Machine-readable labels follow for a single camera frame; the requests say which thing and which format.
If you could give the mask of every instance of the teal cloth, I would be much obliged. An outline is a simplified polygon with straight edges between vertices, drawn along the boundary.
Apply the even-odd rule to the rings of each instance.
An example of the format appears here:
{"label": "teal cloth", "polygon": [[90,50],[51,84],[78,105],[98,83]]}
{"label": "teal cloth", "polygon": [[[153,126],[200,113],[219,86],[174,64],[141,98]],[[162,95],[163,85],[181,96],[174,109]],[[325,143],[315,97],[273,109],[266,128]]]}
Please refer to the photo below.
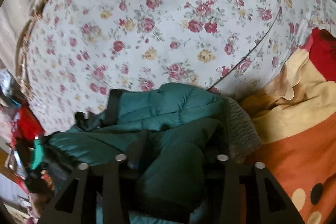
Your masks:
{"label": "teal cloth", "polygon": [[203,197],[206,149],[229,154],[228,144],[235,141],[230,106],[228,98],[177,83],[149,92],[124,92],[115,125],[97,128],[103,112],[85,128],[75,125],[52,135],[48,144],[73,161],[95,166],[110,162],[138,140],[141,130],[149,130],[153,162],[137,182],[138,194],[148,206],[162,200],[193,211]]}

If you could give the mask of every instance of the yellow fabric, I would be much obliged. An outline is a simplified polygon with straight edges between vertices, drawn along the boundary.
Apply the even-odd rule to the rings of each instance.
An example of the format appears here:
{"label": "yellow fabric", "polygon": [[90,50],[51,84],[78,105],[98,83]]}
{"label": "yellow fabric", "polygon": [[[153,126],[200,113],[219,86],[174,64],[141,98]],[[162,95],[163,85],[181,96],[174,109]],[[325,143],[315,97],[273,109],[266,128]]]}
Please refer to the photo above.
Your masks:
{"label": "yellow fabric", "polygon": [[327,82],[307,57],[298,49],[272,82],[241,103],[264,144],[301,133],[336,112],[336,83]]}

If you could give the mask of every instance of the silver bolt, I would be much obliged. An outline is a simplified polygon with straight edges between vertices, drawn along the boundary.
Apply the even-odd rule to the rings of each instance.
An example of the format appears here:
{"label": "silver bolt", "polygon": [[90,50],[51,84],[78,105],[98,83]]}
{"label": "silver bolt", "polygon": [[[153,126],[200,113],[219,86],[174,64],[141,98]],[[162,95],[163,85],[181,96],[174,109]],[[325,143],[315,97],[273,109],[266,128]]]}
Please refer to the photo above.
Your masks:
{"label": "silver bolt", "polygon": [[256,162],[254,166],[258,169],[264,169],[266,167],[263,162]]}
{"label": "silver bolt", "polygon": [[78,169],[79,170],[86,170],[89,168],[89,165],[86,163],[79,164]]}
{"label": "silver bolt", "polygon": [[127,156],[125,154],[119,154],[115,156],[116,161],[124,161],[127,159]]}
{"label": "silver bolt", "polygon": [[217,155],[217,160],[219,161],[227,161],[228,159],[229,157],[224,154]]}

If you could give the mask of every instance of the red fabric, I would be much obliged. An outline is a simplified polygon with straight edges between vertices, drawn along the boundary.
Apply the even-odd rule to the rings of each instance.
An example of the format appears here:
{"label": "red fabric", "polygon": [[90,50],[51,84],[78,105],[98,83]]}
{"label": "red fabric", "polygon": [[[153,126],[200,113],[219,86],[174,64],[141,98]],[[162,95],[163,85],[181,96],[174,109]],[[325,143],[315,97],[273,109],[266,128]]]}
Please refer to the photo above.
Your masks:
{"label": "red fabric", "polygon": [[19,114],[20,117],[17,121],[17,125],[18,128],[21,129],[21,133],[26,140],[33,141],[36,136],[44,133],[44,129],[40,125],[40,122],[31,112],[26,102],[22,104]]}
{"label": "red fabric", "polygon": [[309,59],[327,81],[336,81],[336,38],[327,30],[313,29]]}

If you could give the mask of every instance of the green puffer jacket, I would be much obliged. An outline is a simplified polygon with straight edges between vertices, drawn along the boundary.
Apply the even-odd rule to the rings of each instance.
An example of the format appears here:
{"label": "green puffer jacket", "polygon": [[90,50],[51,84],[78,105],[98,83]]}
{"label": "green puffer jacket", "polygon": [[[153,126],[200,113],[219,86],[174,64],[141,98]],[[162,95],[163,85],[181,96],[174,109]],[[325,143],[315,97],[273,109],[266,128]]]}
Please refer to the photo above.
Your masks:
{"label": "green puffer jacket", "polygon": [[[59,160],[59,151],[68,173],[79,162],[105,164],[136,141],[141,130],[152,132],[153,161],[137,191],[151,206],[164,200],[196,209],[204,193],[206,151],[240,160],[260,145],[251,119],[234,100],[169,83],[149,92],[120,92],[117,99],[111,92],[106,111],[90,120],[77,113],[70,130],[44,139],[44,162]],[[52,170],[51,175],[56,182],[66,179]]]}

